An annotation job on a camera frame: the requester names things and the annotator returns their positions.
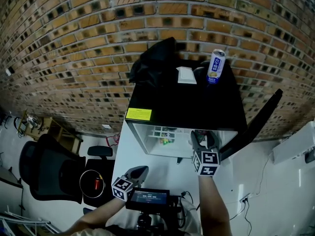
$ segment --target yellow sticky note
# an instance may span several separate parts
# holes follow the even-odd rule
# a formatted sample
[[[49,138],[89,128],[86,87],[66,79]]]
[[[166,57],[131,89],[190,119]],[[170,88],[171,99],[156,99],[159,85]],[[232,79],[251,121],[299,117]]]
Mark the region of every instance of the yellow sticky note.
[[[128,108],[126,118],[135,120],[150,120],[151,109]]]

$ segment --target black plastic bag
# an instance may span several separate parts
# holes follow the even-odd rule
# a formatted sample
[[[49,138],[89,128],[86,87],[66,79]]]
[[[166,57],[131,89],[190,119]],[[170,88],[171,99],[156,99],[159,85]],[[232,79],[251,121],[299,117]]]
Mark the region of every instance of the black plastic bag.
[[[172,83],[178,75],[173,65],[177,60],[175,52],[176,40],[173,37],[153,45],[133,64],[129,82],[155,88]]]

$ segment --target small monitor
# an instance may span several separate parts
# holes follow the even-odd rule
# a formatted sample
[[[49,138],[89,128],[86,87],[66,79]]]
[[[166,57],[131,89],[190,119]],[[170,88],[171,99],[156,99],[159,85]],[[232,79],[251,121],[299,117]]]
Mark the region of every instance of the small monitor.
[[[169,207],[169,190],[134,188],[126,208],[147,214],[160,213]]]

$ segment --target beverage can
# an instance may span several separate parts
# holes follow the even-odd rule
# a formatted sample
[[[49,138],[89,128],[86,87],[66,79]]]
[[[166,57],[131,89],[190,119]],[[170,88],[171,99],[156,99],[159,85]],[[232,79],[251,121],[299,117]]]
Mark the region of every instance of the beverage can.
[[[216,84],[219,81],[225,63],[225,52],[220,49],[214,49],[211,55],[207,81],[210,84]]]

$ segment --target digital display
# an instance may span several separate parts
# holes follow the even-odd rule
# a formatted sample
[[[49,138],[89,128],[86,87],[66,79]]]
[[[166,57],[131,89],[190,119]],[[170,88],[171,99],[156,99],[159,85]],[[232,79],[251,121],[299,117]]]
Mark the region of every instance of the digital display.
[[[161,192],[147,192],[147,191],[137,191],[135,190],[131,201],[147,203],[147,204],[157,204],[165,205],[167,199],[167,193]]]

